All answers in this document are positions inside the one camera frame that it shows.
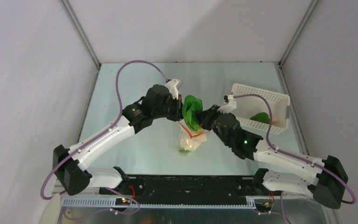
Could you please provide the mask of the green bok choy toy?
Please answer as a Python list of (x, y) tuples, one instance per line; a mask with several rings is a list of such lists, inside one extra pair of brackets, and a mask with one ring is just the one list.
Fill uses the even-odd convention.
[(195, 113), (203, 110), (203, 103), (200, 98), (193, 95), (187, 95), (185, 97), (182, 106), (182, 116), (186, 125), (194, 132), (200, 132), (201, 127), (196, 119)]

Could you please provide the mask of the clear zip bag orange zipper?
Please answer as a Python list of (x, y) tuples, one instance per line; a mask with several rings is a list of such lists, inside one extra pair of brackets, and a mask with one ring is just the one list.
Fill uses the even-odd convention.
[(184, 121), (179, 121), (178, 124), (180, 127), (178, 136), (180, 153), (194, 152), (207, 141), (209, 131), (201, 129), (198, 132), (194, 132)]

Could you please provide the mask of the white cauliflower toy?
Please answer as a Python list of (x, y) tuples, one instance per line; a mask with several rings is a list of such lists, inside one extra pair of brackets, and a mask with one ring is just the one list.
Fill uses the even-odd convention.
[(208, 132), (204, 132), (190, 136), (186, 132), (181, 132), (181, 134), (179, 135), (179, 151), (181, 153), (189, 153), (195, 151), (207, 141), (207, 134)]

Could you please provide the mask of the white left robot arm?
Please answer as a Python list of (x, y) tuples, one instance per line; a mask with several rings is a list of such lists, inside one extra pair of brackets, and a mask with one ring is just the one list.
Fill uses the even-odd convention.
[(53, 150), (53, 170), (65, 193), (74, 196), (86, 188), (104, 187), (117, 194), (127, 192), (129, 182), (121, 168), (104, 170), (90, 166), (117, 143), (151, 126), (154, 120), (182, 120), (180, 85), (179, 79), (171, 79), (164, 85), (155, 84), (139, 101), (126, 106), (116, 121), (93, 136), (69, 148), (57, 146)]

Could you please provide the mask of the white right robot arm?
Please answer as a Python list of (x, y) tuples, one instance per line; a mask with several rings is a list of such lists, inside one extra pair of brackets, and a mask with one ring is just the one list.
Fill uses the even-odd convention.
[(286, 191), (312, 197), (330, 209), (344, 202), (348, 175), (341, 161), (329, 155), (326, 159), (282, 150), (260, 135), (241, 128), (231, 113), (221, 113), (219, 106), (195, 113), (200, 126), (212, 130), (222, 143), (240, 159), (264, 162), (284, 169), (283, 173), (260, 168), (252, 179), (253, 191), (264, 195), (269, 191)]

